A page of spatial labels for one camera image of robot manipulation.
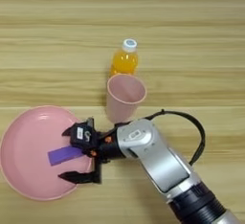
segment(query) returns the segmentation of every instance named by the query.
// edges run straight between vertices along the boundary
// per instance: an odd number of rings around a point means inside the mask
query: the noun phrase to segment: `plastic cup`
[[[143,82],[131,75],[118,74],[107,82],[106,113],[112,123],[127,121],[146,97]]]

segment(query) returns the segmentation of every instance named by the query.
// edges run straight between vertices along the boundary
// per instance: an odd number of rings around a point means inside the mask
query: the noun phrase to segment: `purple object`
[[[81,157],[83,154],[79,148],[66,146],[54,151],[49,151],[48,156],[51,166],[56,166],[65,161]]]

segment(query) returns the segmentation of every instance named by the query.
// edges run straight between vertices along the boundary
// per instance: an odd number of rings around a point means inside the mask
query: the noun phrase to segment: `pink bowl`
[[[76,188],[58,175],[64,171],[88,172],[91,159],[82,156],[51,166],[48,152],[68,146],[62,132],[78,119],[67,110],[41,106],[21,114],[5,133],[0,163],[7,182],[22,195],[34,200],[58,199]]]

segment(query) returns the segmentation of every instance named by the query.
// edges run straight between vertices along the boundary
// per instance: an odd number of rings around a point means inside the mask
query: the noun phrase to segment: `wood grain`
[[[162,107],[187,111],[207,130],[195,169],[245,219],[245,0],[0,0],[0,136],[30,107],[53,104],[79,118],[104,113],[111,57],[126,37],[139,43],[137,76],[148,96],[134,118]],[[190,158],[199,136],[165,116],[157,126]],[[0,222],[178,223],[141,165],[103,167],[102,186],[33,202],[0,175]]]

